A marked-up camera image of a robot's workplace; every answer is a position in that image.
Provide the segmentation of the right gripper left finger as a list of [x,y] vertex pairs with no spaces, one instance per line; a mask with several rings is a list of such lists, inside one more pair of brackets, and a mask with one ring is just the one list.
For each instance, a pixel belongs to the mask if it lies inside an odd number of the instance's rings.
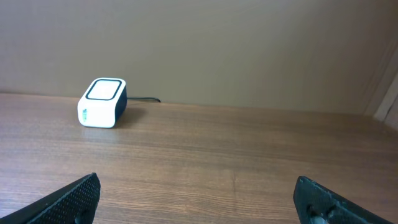
[[100,200],[96,173],[88,174],[46,197],[1,218],[3,224],[92,224]]

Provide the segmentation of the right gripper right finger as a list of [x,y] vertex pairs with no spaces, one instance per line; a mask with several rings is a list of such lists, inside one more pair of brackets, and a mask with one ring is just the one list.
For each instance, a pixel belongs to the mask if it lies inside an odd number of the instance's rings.
[[298,177],[293,200],[301,224],[392,224],[306,176]]

